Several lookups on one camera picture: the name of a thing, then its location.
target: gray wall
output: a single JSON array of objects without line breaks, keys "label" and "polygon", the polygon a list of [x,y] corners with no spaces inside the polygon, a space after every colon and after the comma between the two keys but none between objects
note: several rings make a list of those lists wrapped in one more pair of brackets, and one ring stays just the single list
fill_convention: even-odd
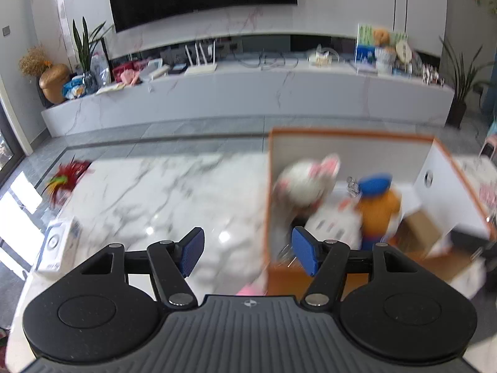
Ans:
[{"label": "gray wall", "polygon": [[31,1],[0,0],[0,7],[0,28],[11,27],[9,36],[0,33],[0,76],[21,128],[32,142],[45,129],[43,106],[36,80],[23,77],[18,66],[27,49],[37,44]]},{"label": "gray wall", "polygon": [[[478,6],[475,0],[447,0],[447,22],[445,40],[449,40],[456,53],[463,52],[464,62],[470,62],[483,44],[477,63],[483,64],[494,60],[497,46],[497,16],[489,12],[485,1]],[[440,72],[450,84],[447,74],[451,65],[447,63],[446,52],[442,53]],[[490,79],[492,68],[481,72],[478,78]],[[478,109],[479,95],[471,92],[466,100],[469,109]]]}]

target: white router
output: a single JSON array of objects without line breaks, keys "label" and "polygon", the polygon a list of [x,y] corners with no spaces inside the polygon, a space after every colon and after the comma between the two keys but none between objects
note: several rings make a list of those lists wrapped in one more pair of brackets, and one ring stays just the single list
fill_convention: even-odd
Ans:
[{"label": "white router", "polygon": [[[198,54],[198,47],[200,46],[200,52],[202,53],[202,58],[204,60],[204,64],[200,63],[200,56]],[[205,52],[202,47],[202,44],[195,44],[195,52],[197,53],[197,64],[194,66],[193,61],[191,59],[190,51],[188,50],[188,46],[185,45],[186,55],[188,56],[188,61],[190,62],[190,67],[186,69],[185,76],[192,76],[193,74],[208,74],[213,73],[217,69],[216,63],[216,41],[214,41],[214,47],[212,51],[212,63],[207,62],[207,58],[205,57]]]}]

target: gray ribbed panel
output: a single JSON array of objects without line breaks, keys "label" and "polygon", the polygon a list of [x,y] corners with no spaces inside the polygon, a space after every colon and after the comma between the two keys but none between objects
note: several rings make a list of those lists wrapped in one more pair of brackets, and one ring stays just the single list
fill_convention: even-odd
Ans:
[{"label": "gray ribbed panel", "polygon": [[376,360],[351,345],[334,320],[289,297],[210,296],[194,311],[170,315],[142,349],[99,366],[39,359],[26,373],[471,373],[461,360],[406,367]]}]

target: black door frame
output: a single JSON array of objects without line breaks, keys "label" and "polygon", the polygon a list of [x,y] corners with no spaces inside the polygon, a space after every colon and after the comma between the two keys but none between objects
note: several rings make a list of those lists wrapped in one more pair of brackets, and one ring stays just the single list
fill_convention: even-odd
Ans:
[{"label": "black door frame", "polygon": [[0,187],[5,183],[8,177],[11,176],[12,172],[16,169],[22,159],[25,157],[24,151],[21,145],[17,141],[16,136],[12,130],[11,125],[8,122],[7,116],[0,105],[0,133],[3,139],[6,141],[8,147],[12,151],[12,158],[7,162],[7,164],[0,169]]}]

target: glass door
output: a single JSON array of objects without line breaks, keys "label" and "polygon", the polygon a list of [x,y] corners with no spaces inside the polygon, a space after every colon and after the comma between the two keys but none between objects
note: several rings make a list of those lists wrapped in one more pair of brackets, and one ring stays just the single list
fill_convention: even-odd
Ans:
[{"label": "glass door", "polygon": [[0,186],[23,158],[24,152],[0,105]]}]

